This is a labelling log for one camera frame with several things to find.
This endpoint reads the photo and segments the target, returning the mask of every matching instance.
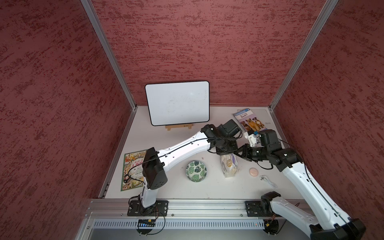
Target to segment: book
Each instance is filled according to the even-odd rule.
[[[241,110],[240,112],[233,114],[233,116],[246,132],[251,130],[253,132],[258,132],[266,129],[265,125],[257,119],[256,115],[249,108]]]
[[[140,182],[140,181],[144,181],[143,167],[141,164],[144,161],[144,157],[146,153],[147,153],[147,150],[141,150],[138,152],[131,152],[131,153],[124,154],[120,191],[142,187],[144,185],[142,182]],[[135,168],[133,168],[129,172],[130,177],[138,179],[140,181],[133,180],[128,177],[128,171],[132,167],[135,167]]]

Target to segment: plastic bag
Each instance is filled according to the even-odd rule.
[[[237,160],[233,153],[221,155],[220,162],[224,177],[233,177],[237,173]]]

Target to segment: green leaf patterned bowl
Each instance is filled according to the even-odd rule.
[[[193,161],[188,164],[185,174],[189,180],[200,182],[207,176],[207,167],[200,161]]]

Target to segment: black cable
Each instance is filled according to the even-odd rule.
[[[164,229],[164,227],[166,226],[166,217],[164,216],[164,214],[163,214],[162,212],[158,212],[158,213],[161,214],[161,215],[163,215],[163,218],[164,218],[164,225],[163,225],[163,228],[161,228],[161,230],[158,231],[158,232],[156,232],[156,233],[148,233],[147,235],[155,235],[155,234],[158,234],[158,233],[160,233],[160,232]]]
[[[320,192],[320,190],[319,190],[319,189],[316,187],[316,185],[312,182],[312,179],[311,179],[310,176],[308,175],[307,166],[306,166],[306,164],[305,164],[305,161],[304,161],[304,158],[303,158],[303,155],[301,154],[301,152],[300,152],[297,148],[295,148],[292,144],[289,144],[289,143],[287,143],[286,141],[281,140],[281,139],[278,139],[278,140],[280,140],[280,141],[282,141],[282,142],[285,142],[286,144],[288,144],[290,147],[292,147],[293,149],[295,149],[295,150],[301,155],[301,159],[303,160],[303,164],[304,164],[305,174],[307,175],[308,180],[312,183],[312,185],[313,185],[313,186],[315,187],[315,189],[319,192],[319,194],[324,198],[324,200],[328,203],[328,205],[331,207],[331,209],[334,210],[334,211],[336,212],[337,216],[339,216],[339,217],[343,220],[343,222],[344,222],[344,223],[349,227],[349,229],[351,230],[352,234],[356,237],[356,234],[355,234],[355,232],[353,232],[351,226],[344,220],[344,218],[341,217],[341,215],[339,214],[339,212],[336,211],[336,209],[332,206],[332,204],[331,204],[331,203],[324,197],[324,195]]]
[[[207,150],[208,152],[210,153],[213,153],[213,154],[217,154],[217,152],[211,152],[209,150]],[[224,155],[224,154],[231,154],[231,153],[234,153],[233,151],[230,151],[230,152],[222,152],[220,155]]]
[[[163,225],[163,227],[160,229],[160,231],[158,231],[156,233],[147,233],[145,235],[156,235],[156,234],[160,233],[164,229],[164,227],[166,226],[166,217],[164,216],[164,214],[162,212],[159,212],[159,211],[157,211],[157,213],[161,214],[163,216],[163,218],[164,218],[164,225]],[[137,230],[138,233],[142,234],[141,232],[139,232],[139,230],[140,230],[139,226],[137,226],[136,230]]]
[[[161,157],[167,156],[167,155],[171,154],[172,152],[174,152],[174,151],[176,151],[176,150],[179,150],[180,148],[185,147],[186,145],[193,144],[194,142],[199,141],[199,140],[206,140],[206,139],[229,139],[229,140],[237,140],[237,139],[241,138],[242,136],[243,136],[243,132],[240,132],[240,134],[239,134],[238,137],[206,137],[206,138],[196,139],[196,140],[194,140],[194,141],[192,141],[192,142],[189,142],[189,143],[187,143],[187,144],[185,144],[185,145],[183,145],[183,146],[180,146],[180,147],[176,148],[175,150],[170,151],[169,153],[167,153],[167,154],[165,154],[165,155],[163,155],[163,156],[155,157],[155,158],[152,158],[152,159],[150,159],[150,160],[148,160],[148,161],[145,161],[145,162],[153,161],[153,160],[159,159],[159,158],[161,158]],[[136,180],[136,181],[139,181],[139,182],[144,183],[143,181],[141,181],[141,180],[139,180],[139,179],[132,178],[132,177],[129,175],[129,172],[130,172],[132,169],[134,169],[135,167],[140,166],[140,165],[142,165],[142,164],[145,163],[145,162],[142,162],[141,164],[138,164],[138,165],[136,165],[136,166],[133,166],[131,169],[129,169],[129,170],[128,170],[128,173],[127,173],[128,177],[129,177],[130,179],[133,179],[133,180]]]
[[[271,167],[270,167],[270,168],[265,168],[265,167],[260,166],[259,162],[256,162],[256,163],[257,163],[257,165],[259,165],[259,167],[261,167],[262,169],[265,169],[265,170],[271,170],[271,169],[273,169],[273,165],[272,165],[272,163],[271,163]]]
[[[128,200],[128,209],[131,207],[131,199],[132,198],[137,198],[137,199],[139,199],[139,196],[133,196],[133,197],[131,197],[129,200]]]
[[[282,230],[282,228],[283,228],[283,226],[284,226],[284,224],[287,222],[287,220],[285,220],[284,221],[284,223],[281,225],[281,228],[277,231],[277,233],[275,233],[275,234],[278,234],[281,230]]]

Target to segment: dog book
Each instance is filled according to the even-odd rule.
[[[257,119],[256,115],[249,108],[235,113],[234,117],[246,132],[250,130],[253,132],[258,132],[266,129],[264,124]]]

